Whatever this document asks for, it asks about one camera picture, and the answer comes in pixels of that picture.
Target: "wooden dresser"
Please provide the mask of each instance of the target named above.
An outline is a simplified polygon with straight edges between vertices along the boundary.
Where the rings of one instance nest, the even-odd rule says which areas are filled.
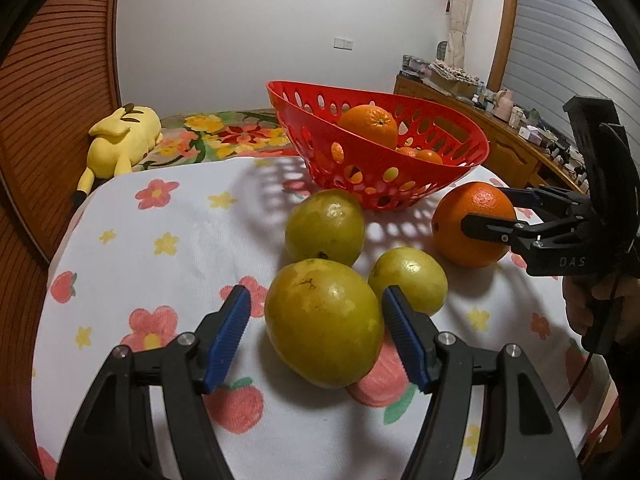
[[[402,76],[396,78],[394,93],[434,101],[469,117],[482,128],[489,140],[490,152],[484,167],[508,186],[539,187],[547,184],[581,192],[569,175],[549,160],[543,150],[519,137],[517,130],[491,114]]]

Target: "wooden louvered door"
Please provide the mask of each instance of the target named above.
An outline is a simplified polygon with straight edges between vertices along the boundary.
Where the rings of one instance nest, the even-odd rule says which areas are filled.
[[[0,418],[32,460],[47,266],[72,215],[88,130],[119,106],[115,3],[47,0],[0,58]]]
[[[87,132],[119,106],[115,0],[48,0],[0,67],[0,166],[50,259],[72,215]]]

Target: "pikachu plush toy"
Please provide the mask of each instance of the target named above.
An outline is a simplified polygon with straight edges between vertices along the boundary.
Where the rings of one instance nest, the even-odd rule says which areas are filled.
[[[118,108],[109,117],[94,124],[89,135],[95,137],[86,156],[86,169],[72,200],[79,207],[91,193],[96,178],[111,178],[131,173],[162,141],[160,119],[151,109],[133,104]]]

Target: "electrical outlet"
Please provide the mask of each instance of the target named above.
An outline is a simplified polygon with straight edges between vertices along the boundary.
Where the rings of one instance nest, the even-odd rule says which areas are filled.
[[[334,48],[339,48],[340,50],[353,50],[353,41],[334,38]]]

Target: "fruit basket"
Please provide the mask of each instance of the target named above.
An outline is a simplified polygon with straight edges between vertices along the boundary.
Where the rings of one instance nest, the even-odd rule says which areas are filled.
[[[346,189],[367,209],[412,206],[465,176],[489,154],[489,142],[472,120],[434,102],[286,81],[271,81],[267,90],[316,184]],[[432,150],[443,164],[411,158],[336,125],[345,111],[363,104],[393,114],[398,147]]]

